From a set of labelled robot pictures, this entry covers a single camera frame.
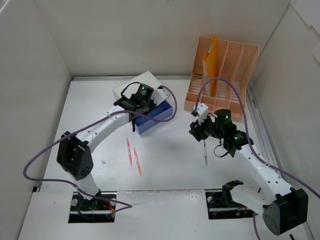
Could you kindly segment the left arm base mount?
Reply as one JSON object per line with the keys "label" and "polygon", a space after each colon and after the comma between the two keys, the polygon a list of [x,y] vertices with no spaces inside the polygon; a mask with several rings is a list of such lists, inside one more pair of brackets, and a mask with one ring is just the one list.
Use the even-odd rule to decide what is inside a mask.
{"label": "left arm base mount", "polygon": [[70,202],[69,224],[113,223],[116,203],[92,198],[88,200],[74,192]]}

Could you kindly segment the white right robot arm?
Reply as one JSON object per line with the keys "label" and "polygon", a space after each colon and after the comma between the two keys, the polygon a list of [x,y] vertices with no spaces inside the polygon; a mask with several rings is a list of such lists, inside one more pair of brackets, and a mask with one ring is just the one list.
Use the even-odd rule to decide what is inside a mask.
{"label": "white right robot arm", "polygon": [[230,110],[219,109],[210,114],[208,106],[200,104],[193,107],[191,114],[197,120],[190,124],[189,133],[199,142],[208,137],[218,139],[226,153],[242,163],[264,192],[260,195],[242,181],[233,180],[222,186],[221,200],[225,205],[241,204],[249,208],[277,236],[307,221],[308,194],[302,188],[295,189],[258,159],[256,146],[244,131],[237,129]]}

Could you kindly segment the orange A4 file folder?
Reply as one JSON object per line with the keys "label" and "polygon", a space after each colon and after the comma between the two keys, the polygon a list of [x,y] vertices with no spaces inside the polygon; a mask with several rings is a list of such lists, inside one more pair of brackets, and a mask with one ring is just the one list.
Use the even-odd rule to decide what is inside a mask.
{"label": "orange A4 file folder", "polygon": [[202,58],[203,76],[206,95],[213,97],[215,92],[215,82],[210,79],[216,78],[218,74],[218,40],[215,34],[207,47]]}

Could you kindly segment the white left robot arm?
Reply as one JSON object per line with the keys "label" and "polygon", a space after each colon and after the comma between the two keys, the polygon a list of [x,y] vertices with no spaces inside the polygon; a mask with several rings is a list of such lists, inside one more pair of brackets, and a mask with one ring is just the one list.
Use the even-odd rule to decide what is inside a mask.
{"label": "white left robot arm", "polygon": [[96,147],[118,128],[134,122],[134,113],[146,116],[169,96],[170,93],[161,86],[154,89],[141,83],[129,98],[121,93],[121,97],[102,116],[108,119],[59,143],[56,161],[86,192],[81,202],[87,209],[94,210],[100,204],[101,191],[91,174],[94,167],[92,153]]}

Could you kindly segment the orange gel pen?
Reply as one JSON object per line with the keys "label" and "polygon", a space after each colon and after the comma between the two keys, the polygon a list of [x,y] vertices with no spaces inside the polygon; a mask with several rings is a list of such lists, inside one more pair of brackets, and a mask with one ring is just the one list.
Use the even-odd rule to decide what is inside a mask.
{"label": "orange gel pen", "polygon": [[133,148],[133,153],[134,153],[134,158],[135,158],[135,162],[136,162],[136,165],[137,165],[137,169],[138,169],[139,175],[142,177],[142,169],[141,169],[141,166],[140,166],[140,162],[139,162],[139,158],[138,158],[138,154],[137,154],[136,148]]}

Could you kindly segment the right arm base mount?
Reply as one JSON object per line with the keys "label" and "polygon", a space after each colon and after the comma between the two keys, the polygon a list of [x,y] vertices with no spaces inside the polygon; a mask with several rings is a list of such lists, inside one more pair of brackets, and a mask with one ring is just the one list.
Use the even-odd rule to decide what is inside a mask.
{"label": "right arm base mount", "polygon": [[220,190],[205,190],[209,220],[245,219],[253,217],[254,214],[251,209],[232,200],[229,190],[239,185],[243,185],[243,182],[233,180],[224,184]]}

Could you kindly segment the peach plastic desk organizer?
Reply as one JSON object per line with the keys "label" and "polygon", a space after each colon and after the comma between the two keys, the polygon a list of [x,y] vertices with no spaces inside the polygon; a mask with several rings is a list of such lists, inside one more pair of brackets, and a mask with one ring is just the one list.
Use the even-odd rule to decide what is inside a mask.
{"label": "peach plastic desk organizer", "polygon": [[257,45],[228,41],[217,38],[217,76],[209,80],[215,82],[213,96],[206,95],[206,83],[202,59],[213,37],[200,36],[191,72],[184,110],[191,112],[200,101],[213,113],[219,109],[229,109],[232,119],[243,119],[241,105],[246,104],[246,91],[259,58]]}

